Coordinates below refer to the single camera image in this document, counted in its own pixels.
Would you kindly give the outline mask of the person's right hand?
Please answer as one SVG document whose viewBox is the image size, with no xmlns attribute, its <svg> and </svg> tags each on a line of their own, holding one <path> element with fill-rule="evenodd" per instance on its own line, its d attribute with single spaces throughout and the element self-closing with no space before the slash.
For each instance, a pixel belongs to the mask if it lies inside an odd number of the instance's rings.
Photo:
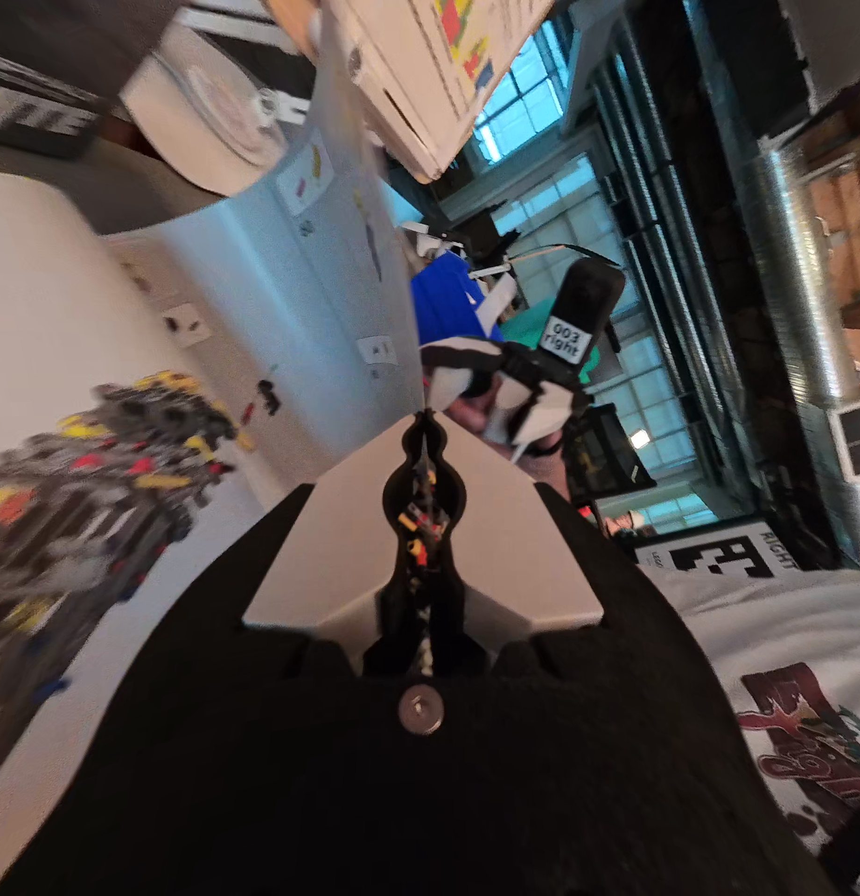
<svg viewBox="0 0 860 896">
<path fill-rule="evenodd" d="M 562 497 L 569 499 L 568 476 L 563 460 L 563 432 L 546 436 L 534 445 L 534 476 L 554 489 Z"/>
</svg>

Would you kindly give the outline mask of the metal air duct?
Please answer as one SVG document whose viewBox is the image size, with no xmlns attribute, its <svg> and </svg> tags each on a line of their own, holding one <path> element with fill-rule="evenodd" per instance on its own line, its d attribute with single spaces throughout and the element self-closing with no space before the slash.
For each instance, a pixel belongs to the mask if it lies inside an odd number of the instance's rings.
<svg viewBox="0 0 860 896">
<path fill-rule="evenodd" d="M 790 385 L 799 401 L 834 408 L 855 387 L 802 151 L 764 151 L 760 171 L 769 237 L 762 278 Z"/>
</svg>

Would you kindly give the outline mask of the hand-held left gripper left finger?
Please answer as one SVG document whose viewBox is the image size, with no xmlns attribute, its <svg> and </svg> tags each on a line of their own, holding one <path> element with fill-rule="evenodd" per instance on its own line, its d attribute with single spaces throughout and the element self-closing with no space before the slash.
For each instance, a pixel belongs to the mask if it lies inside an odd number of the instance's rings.
<svg viewBox="0 0 860 896">
<path fill-rule="evenodd" d="M 399 538 L 383 491 L 406 461 L 407 415 L 324 473 L 251 604 L 245 626 L 301 633 L 341 648 L 359 675 L 380 638 L 377 595 L 397 563 Z"/>
</svg>

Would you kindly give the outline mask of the teal tote bag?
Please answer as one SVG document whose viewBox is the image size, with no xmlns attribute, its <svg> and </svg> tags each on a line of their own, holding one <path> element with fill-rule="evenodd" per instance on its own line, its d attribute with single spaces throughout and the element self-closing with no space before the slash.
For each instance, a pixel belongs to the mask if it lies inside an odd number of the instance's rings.
<svg viewBox="0 0 860 896">
<path fill-rule="evenodd" d="M 501 326 L 507 342 L 539 350 L 545 361 L 564 366 L 591 383 L 591 372 L 601 360 L 601 350 L 592 343 L 596 318 L 594 307 L 578 297 L 564 295 L 542 300 Z"/>
</svg>

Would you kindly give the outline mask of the printed marker board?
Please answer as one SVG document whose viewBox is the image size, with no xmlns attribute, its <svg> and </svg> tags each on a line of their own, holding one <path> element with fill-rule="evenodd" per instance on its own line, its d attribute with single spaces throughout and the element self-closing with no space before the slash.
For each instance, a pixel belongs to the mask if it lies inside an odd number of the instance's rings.
<svg viewBox="0 0 860 896">
<path fill-rule="evenodd" d="M 667 572 L 734 579 L 771 579 L 802 571 L 763 518 L 712 523 L 686 532 L 641 540 L 632 549 L 639 566 Z"/>
</svg>

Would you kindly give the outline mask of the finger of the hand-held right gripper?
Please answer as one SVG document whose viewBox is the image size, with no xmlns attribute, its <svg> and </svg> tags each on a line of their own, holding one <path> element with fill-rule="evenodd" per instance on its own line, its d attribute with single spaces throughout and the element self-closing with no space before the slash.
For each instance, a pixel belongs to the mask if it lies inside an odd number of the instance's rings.
<svg viewBox="0 0 860 896">
<path fill-rule="evenodd" d="M 428 373 L 426 408 L 445 411 L 458 399 L 487 394 L 503 361 L 501 342 L 440 340 L 425 344 L 422 365 Z"/>
<path fill-rule="evenodd" d="M 503 382 L 496 394 L 496 442 L 528 446 L 562 429 L 577 394 L 559 384 Z"/>
</svg>

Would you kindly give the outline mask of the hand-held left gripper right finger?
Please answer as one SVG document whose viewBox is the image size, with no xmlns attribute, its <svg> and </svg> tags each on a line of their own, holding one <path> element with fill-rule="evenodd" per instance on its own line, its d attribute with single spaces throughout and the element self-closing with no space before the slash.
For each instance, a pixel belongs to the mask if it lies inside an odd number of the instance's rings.
<svg viewBox="0 0 860 896">
<path fill-rule="evenodd" d="M 508 644 L 575 632 L 604 611 L 535 480 L 443 414 L 425 412 L 434 458 L 449 472 L 453 599 L 431 612 L 433 676 L 476 675 Z"/>
</svg>

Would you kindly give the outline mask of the black monitor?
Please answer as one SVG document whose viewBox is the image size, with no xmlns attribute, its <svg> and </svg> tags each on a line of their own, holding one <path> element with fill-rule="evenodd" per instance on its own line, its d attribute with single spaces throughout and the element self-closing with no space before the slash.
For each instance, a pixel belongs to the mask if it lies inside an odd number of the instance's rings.
<svg viewBox="0 0 860 896">
<path fill-rule="evenodd" d="M 657 486 L 613 403 L 572 416 L 562 430 L 561 449 L 570 502 L 577 509 Z"/>
</svg>

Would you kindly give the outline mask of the blue plastic bin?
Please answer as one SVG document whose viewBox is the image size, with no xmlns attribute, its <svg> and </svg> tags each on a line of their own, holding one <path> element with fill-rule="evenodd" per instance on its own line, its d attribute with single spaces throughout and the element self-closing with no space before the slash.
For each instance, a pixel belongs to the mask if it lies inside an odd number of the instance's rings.
<svg viewBox="0 0 860 896">
<path fill-rule="evenodd" d="M 504 342 L 497 324 L 486 333 L 477 316 L 486 296 L 458 254 L 439 255 L 413 276 L 410 288 L 420 347 L 457 337 Z"/>
</svg>

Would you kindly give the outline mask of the lego instruction booklet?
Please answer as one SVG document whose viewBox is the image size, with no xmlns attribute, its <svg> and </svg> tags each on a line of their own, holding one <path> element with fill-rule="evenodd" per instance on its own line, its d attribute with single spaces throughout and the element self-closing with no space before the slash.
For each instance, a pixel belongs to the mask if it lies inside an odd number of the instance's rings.
<svg viewBox="0 0 860 896">
<path fill-rule="evenodd" d="M 66 781 L 167 610 L 417 408 L 416 330 L 339 47 L 235 196 L 106 228 L 0 172 L 0 791 Z"/>
</svg>

